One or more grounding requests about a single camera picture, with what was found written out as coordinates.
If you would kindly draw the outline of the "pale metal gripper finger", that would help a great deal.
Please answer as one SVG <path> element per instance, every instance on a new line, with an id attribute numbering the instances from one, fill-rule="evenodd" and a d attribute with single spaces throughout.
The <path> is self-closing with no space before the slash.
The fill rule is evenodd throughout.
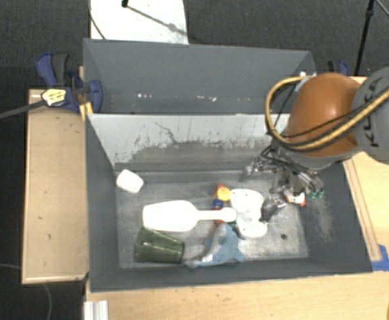
<path id="1" fill-rule="evenodd" d="M 286 201 L 278 196 L 273 195 L 268 197 L 262 204 L 261 217 L 264 223 L 268 223 L 271 218 L 277 214 L 281 209 L 286 207 Z"/>
<path id="2" fill-rule="evenodd" d="M 242 168 L 242 181 L 246 181 L 254 175 L 264 171 L 264 163 L 261 159 L 253 159 Z"/>

